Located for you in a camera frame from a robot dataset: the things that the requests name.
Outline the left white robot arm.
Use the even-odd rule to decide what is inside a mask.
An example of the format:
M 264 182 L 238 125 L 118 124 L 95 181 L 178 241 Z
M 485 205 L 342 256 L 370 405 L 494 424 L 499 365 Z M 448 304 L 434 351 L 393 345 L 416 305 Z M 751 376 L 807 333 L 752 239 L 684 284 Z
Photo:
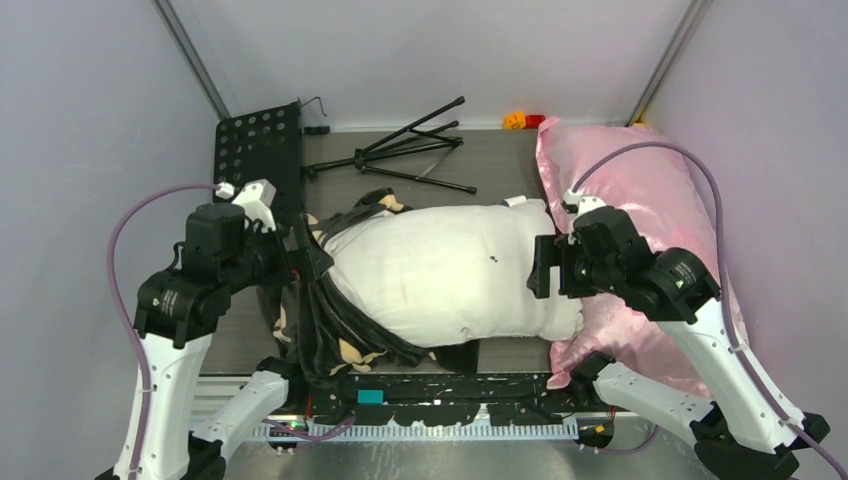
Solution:
M 134 313 L 111 287 L 138 375 L 124 445 L 108 479 L 220 479 L 256 427 L 277 410 L 293 414 L 305 405 L 302 368 L 272 356 L 206 420 L 191 422 L 201 367 L 233 296 L 296 280 L 301 262 L 316 252 L 303 226 L 285 230 L 275 219 L 269 181 L 222 182 L 212 192 L 215 201 L 187 217 L 170 264 L 139 287 Z

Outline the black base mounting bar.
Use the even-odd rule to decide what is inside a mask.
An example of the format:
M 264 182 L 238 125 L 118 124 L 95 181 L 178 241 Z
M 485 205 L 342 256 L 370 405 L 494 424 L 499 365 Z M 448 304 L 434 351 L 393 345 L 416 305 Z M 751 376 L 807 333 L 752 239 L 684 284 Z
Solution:
M 586 392 L 551 390 L 548 373 L 448 373 L 349 375 L 326 388 L 297 386 L 276 414 L 294 414 L 321 425 L 353 416 L 356 425 L 394 421 L 411 426 L 467 425 L 487 416 L 496 426 L 554 424 L 577 413 L 607 416 L 611 408 Z M 384 391 L 382 405 L 357 403 L 359 389 Z

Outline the orange toy block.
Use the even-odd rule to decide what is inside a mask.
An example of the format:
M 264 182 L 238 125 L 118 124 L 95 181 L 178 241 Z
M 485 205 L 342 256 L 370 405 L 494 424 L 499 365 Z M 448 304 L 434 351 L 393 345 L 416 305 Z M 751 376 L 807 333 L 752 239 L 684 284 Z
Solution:
M 511 112 L 503 118 L 502 126 L 508 130 L 525 129 L 527 125 L 526 114 L 522 111 Z

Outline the red toy block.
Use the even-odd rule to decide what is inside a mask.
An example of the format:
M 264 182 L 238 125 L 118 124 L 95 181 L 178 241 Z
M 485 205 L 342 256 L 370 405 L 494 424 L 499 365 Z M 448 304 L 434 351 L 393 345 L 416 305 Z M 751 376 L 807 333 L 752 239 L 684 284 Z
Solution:
M 525 129 L 538 129 L 539 126 L 546 120 L 545 115 L 541 114 L 528 114 L 524 117 L 524 128 Z

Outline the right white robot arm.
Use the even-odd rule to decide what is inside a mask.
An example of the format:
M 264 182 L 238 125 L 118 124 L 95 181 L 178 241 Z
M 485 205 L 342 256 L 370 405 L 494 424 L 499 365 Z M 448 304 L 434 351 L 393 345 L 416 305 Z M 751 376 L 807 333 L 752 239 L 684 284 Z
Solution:
M 572 230 L 537 237 L 528 288 L 539 298 L 620 298 L 673 340 L 710 392 L 671 388 L 594 351 L 572 371 L 574 403 L 642 416 L 689 445 L 719 479 L 791 478 L 796 452 L 819 446 L 829 424 L 797 408 L 741 346 L 705 264 L 682 248 L 651 250 L 626 211 L 597 197 L 568 192 L 564 206 Z

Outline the black floral pillowcase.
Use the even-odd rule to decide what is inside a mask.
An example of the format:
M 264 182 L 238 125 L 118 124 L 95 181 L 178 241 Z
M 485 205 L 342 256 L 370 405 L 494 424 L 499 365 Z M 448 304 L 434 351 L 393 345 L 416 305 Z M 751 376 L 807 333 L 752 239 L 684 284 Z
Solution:
M 379 325 L 352 296 L 332 280 L 331 266 L 339 266 L 326 251 L 331 240 L 378 214 L 391 217 L 411 211 L 400 203 L 390 187 L 364 194 L 354 206 L 318 220 L 302 214 L 298 224 L 309 232 L 309 245 L 324 262 L 315 280 L 296 280 L 289 285 L 263 284 L 256 288 L 262 318 L 276 338 L 280 356 L 298 365 L 306 381 L 328 387 L 352 370 L 367 372 L 385 358 L 400 366 L 416 367 L 430 358 L 457 374 L 476 374 L 480 342 L 463 340 L 454 345 L 421 347 L 401 339 Z

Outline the pink satin pillow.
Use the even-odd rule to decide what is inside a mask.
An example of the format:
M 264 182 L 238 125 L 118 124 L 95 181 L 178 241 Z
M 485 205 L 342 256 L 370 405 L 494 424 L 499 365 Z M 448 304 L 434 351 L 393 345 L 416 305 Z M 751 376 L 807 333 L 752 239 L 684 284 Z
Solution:
M 558 230 L 573 218 L 562 206 L 567 190 L 625 210 L 653 250 L 682 247 L 718 272 L 715 230 L 683 156 L 662 148 L 638 149 L 609 161 L 587 181 L 582 175 L 606 155 L 636 143 L 660 140 L 644 127 L 570 126 L 549 118 L 537 132 L 536 162 Z M 574 339 L 550 349 L 550 390 L 567 387 L 572 370 L 593 351 L 602 351 L 630 369 L 688 394 L 709 389 L 673 340 L 617 297 L 598 295 L 582 302 L 585 326 Z

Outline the teal rectangular block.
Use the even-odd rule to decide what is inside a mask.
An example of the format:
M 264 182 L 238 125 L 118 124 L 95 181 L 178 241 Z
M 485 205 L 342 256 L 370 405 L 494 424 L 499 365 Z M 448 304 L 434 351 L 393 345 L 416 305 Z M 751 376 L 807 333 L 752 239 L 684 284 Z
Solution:
M 359 389 L 357 391 L 357 403 L 360 405 L 382 405 L 384 403 L 384 391 L 380 389 Z

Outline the white pillow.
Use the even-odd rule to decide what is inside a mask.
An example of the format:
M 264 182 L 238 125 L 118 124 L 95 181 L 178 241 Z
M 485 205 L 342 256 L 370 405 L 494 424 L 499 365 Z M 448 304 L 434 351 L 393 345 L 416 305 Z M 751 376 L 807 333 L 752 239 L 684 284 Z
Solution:
M 329 276 L 368 318 L 418 347 L 494 337 L 570 340 L 578 300 L 527 286 L 535 239 L 555 231 L 541 199 L 376 213 L 332 236 Z

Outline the black folded tripod stand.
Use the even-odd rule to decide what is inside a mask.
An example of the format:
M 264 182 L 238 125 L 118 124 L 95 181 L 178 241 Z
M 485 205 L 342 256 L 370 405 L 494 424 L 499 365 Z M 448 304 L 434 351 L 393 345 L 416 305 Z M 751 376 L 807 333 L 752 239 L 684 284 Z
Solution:
M 476 195 L 478 189 L 474 186 L 461 185 L 430 178 L 428 174 L 441 162 L 441 160 L 437 160 L 423 173 L 419 174 L 394 171 L 377 166 L 377 163 L 379 162 L 409 157 L 417 154 L 436 151 L 445 151 L 449 154 L 463 146 L 464 139 L 461 136 L 444 135 L 444 133 L 448 130 L 455 129 L 459 126 L 459 122 L 457 120 L 450 121 L 447 124 L 437 126 L 429 130 L 422 130 L 421 127 L 430 120 L 463 105 L 465 102 L 466 99 L 464 96 L 458 96 L 456 99 L 424 115 L 423 117 L 416 119 L 398 130 L 390 132 L 372 144 L 355 149 L 354 153 L 349 157 L 339 160 L 319 162 L 302 167 L 301 175 L 306 179 L 316 180 L 320 173 L 345 167 L 353 167 L 361 174 L 383 175 L 460 191 L 470 195 Z

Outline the black perforated metal plate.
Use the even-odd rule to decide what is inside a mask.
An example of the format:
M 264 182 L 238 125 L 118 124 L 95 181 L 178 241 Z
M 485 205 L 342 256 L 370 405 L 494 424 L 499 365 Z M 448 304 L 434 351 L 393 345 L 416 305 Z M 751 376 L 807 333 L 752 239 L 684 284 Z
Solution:
M 282 223 L 305 211 L 301 103 L 294 101 L 219 121 L 213 181 L 236 187 L 266 180 L 276 189 L 271 210 Z

